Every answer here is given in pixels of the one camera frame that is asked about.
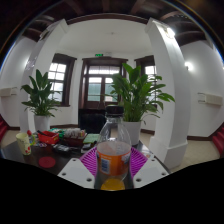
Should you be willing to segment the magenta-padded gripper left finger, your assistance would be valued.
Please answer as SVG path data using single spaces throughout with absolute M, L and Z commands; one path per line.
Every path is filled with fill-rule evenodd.
M 70 159 L 58 176 L 78 186 L 93 189 L 96 174 L 96 148 L 92 148 L 80 158 Z

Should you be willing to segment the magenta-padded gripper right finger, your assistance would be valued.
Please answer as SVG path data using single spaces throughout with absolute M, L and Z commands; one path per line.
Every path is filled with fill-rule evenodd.
M 149 150 L 131 148 L 128 187 L 141 188 L 169 174 L 169 171 Z

